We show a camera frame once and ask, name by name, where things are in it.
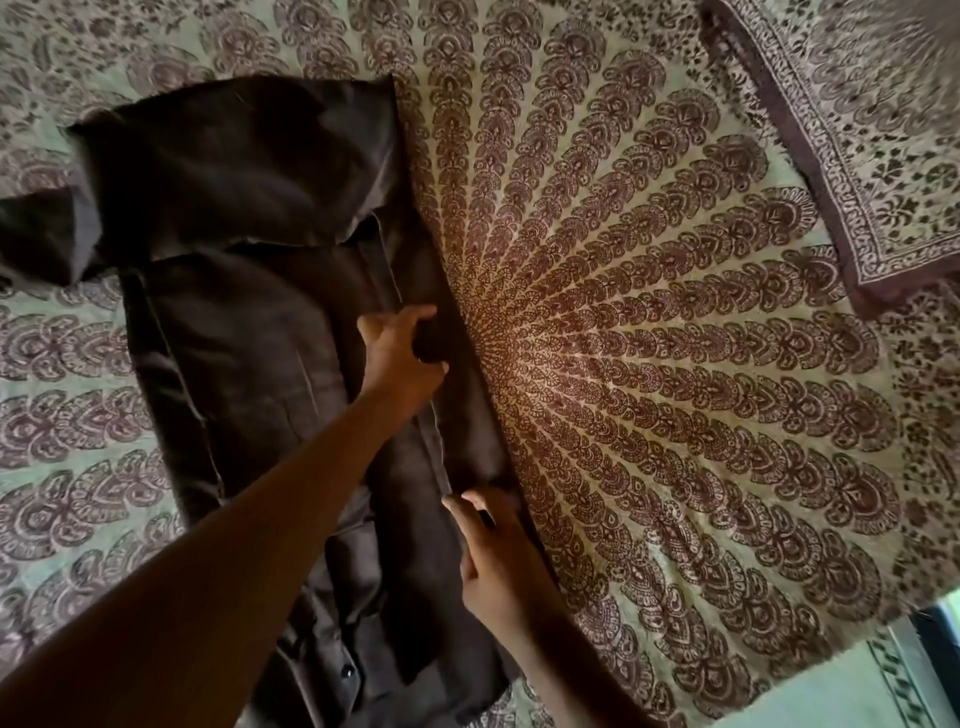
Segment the hand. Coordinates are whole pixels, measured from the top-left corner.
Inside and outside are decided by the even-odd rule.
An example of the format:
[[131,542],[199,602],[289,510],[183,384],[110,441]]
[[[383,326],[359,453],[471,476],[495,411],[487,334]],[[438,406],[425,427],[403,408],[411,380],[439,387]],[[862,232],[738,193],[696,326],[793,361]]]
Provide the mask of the hand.
[[[445,496],[467,540],[460,564],[464,604],[515,657],[558,620],[568,620],[563,598],[540,554],[523,532],[507,495],[482,487]],[[488,528],[478,511],[493,520]]]
[[424,364],[414,356],[417,321],[436,313],[435,305],[408,305],[399,313],[371,313],[357,319],[367,346],[360,396],[382,398],[399,422],[420,412],[449,369],[445,361]]

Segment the dark brown shirt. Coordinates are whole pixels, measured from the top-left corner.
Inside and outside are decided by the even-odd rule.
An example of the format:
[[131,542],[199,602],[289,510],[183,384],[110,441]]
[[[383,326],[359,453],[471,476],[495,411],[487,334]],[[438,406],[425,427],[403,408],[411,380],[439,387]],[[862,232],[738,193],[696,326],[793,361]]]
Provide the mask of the dark brown shirt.
[[437,304],[415,348],[450,373],[367,471],[244,719],[477,716],[512,668],[462,604],[461,543],[440,497],[479,481],[516,493],[516,482],[410,203],[389,82],[196,86],[69,133],[76,184],[0,202],[0,257],[12,275],[62,284],[121,272],[133,363],[190,522],[356,397],[360,314]]

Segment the forearm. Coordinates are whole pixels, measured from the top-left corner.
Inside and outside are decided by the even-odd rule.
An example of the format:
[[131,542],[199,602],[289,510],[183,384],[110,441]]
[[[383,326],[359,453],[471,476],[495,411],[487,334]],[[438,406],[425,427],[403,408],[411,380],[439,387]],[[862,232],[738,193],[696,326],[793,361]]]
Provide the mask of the forearm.
[[[0,684],[0,724],[232,725],[352,489],[400,424],[388,402],[358,400]],[[90,700],[104,689],[109,701]]]
[[566,616],[508,640],[508,650],[558,728],[621,728],[649,722]]

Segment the printed cotton tapestry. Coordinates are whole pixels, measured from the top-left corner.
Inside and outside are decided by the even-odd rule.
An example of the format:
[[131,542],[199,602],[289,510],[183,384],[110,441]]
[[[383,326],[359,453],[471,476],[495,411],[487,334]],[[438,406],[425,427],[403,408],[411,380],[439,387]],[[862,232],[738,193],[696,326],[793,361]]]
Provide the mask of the printed cotton tapestry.
[[705,0],[812,185],[853,307],[960,270],[960,6]]
[[[0,183],[182,85],[392,74],[444,257],[571,609],[693,726],[960,583],[960,301],[866,322],[736,55],[684,0],[18,0]],[[112,279],[0,309],[0,664],[179,530]],[[482,721],[548,725],[522,682]]]

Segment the fabric edge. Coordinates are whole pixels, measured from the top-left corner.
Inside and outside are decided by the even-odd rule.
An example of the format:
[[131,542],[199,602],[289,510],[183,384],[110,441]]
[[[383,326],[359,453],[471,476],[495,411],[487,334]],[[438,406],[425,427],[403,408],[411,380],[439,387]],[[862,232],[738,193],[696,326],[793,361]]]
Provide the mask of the fabric edge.
[[875,319],[902,305],[924,286],[948,274],[960,272],[960,254],[953,254],[883,279],[870,282],[860,280],[843,214],[830,193],[823,167],[807,140],[800,120],[774,79],[762,51],[736,10],[724,0],[700,0],[700,7],[704,16],[704,43],[711,53],[715,52],[717,41],[723,34],[730,34],[739,41],[734,46],[734,52],[738,53],[740,61],[754,77],[757,95],[769,112],[797,170],[810,186],[827,226],[853,311],[861,318]]

